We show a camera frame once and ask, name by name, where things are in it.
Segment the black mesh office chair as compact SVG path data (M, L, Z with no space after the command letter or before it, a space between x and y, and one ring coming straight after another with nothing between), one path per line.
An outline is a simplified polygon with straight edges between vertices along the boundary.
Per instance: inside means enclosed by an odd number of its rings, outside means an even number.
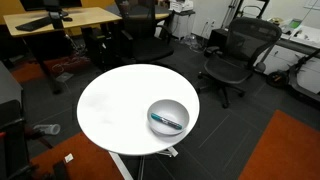
M226 43L223 48L208 47L208 59L204 63L204 72L198 78L213 80L222 90L225 100L223 108L228 108L230 101L227 87L234 88L243 97L246 91L238 87L253 75L257 57L272 47L280 39L281 29L265 20L249 17L234 19L228 27Z

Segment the black chair at left edge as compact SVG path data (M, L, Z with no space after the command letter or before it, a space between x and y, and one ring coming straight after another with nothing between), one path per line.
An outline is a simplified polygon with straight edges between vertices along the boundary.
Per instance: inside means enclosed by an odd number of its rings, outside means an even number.
M30 161L27 141L39 140L48 148L46 134L26 126L18 100L0 104L1 180L71 180L62 161L55 163L52 172L41 172L39 163Z

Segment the clear plastic cup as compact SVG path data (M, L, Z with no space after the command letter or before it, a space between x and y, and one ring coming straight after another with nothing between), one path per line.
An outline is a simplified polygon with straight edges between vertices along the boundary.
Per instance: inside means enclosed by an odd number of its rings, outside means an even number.
M61 130L61 126L59 124L43 124L35 125L33 129L39 130L46 135L57 135Z

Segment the black electric scooter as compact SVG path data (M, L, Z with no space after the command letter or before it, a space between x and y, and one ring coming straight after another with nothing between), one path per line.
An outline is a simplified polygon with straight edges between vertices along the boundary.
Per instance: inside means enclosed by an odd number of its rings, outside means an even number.
M320 49L316 49L312 54L301 57L296 64L291 65L286 71L278 70L270 73L266 78L266 82L276 88L284 88L290 85L300 97L319 103L320 95L303 88L298 84L297 80L297 75L302 66L319 53Z

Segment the wooden desk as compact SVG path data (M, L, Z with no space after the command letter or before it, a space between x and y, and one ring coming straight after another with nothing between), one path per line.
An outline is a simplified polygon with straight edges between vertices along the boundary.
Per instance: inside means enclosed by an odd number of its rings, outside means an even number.
M23 14L5 15L4 21L12 37L21 37L28 49L46 75L48 84L54 94L62 92L61 86L55 80L45 60L66 56L71 52L71 45L65 39L65 31L75 27L117 22L120 17L100 7L72 8L64 19L52 15L52 23L40 29L27 32L16 29L16 26L46 17L47 11L35 11Z

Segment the white paper tag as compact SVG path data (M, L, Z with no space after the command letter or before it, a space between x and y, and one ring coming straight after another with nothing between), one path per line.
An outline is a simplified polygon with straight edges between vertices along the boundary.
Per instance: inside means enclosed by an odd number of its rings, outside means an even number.
M66 163L69 163L70 161L73 160L73 155L69 153L67 156L64 157L64 159Z

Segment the round white table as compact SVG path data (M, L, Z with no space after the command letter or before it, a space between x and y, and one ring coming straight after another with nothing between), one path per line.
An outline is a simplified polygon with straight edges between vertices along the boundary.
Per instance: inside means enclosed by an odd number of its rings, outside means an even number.
M181 103L189 113L189 124L178 135L158 134L149 127L147 111L163 99ZM191 132L199 112L193 85L179 73L151 64L125 65L101 74L84 89L77 104L79 126L93 143L140 158L139 180L147 180L145 157L168 153Z

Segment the white bowl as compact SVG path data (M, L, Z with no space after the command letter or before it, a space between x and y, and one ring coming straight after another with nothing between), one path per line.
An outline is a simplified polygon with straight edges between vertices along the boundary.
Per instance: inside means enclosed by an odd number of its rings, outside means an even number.
M182 130L176 130L166 124L151 118L151 113L155 113L175 123L182 125ZM154 102L147 111L149 127L156 133L162 135L178 135L182 133L189 124L189 113L179 102L170 99L163 99Z

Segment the black monitor with stand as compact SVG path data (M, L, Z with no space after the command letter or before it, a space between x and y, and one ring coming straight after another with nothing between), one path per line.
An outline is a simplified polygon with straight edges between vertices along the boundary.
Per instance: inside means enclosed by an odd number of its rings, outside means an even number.
M64 19L68 13L63 8L81 7L81 0L20 0L26 11L46 10L51 18L56 15L58 19Z

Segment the black keyboard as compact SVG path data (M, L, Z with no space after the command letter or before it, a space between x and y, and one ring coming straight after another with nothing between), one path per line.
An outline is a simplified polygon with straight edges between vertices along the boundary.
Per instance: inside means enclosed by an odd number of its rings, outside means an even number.
M48 26L51 24L51 18L50 17L44 17L44 18L40 18L38 20L34 20L25 24L21 24L16 26L17 30L20 31L27 31L27 32L31 32L37 29L40 29L42 27Z

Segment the teal marker pen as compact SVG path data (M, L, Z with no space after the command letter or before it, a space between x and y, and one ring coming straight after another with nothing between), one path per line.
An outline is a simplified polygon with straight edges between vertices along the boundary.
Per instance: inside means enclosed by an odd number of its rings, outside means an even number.
M176 130L182 130L182 128L183 128L182 125L180 125L178 123L175 123L175 122L173 122L173 121L171 121L169 119L166 119L166 118L164 118L162 116L159 116L159 115L157 115L155 113L151 113L151 118L156 120L156 121L158 121L158 122L166 124L167 126L170 126L170 127L174 128Z

